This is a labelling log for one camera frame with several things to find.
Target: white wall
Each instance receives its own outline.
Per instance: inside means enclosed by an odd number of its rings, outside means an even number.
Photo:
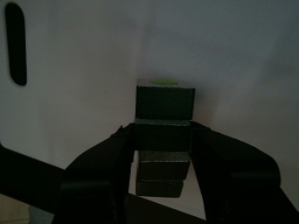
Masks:
[[[27,26],[26,87],[9,76],[7,2],[5,146],[66,167],[134,121],[137,78],[173,77],[197,88],[194,120],[274,157],[299,209],[297,0],[17,1]],[[182,199],[154,200],[205,217],[193,171]]]

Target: stacked cube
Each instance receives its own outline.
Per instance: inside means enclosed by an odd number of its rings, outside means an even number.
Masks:
[[[177,198],[191,163],[195,89],[175,80],[138,80],[135,145],[137,195]]]

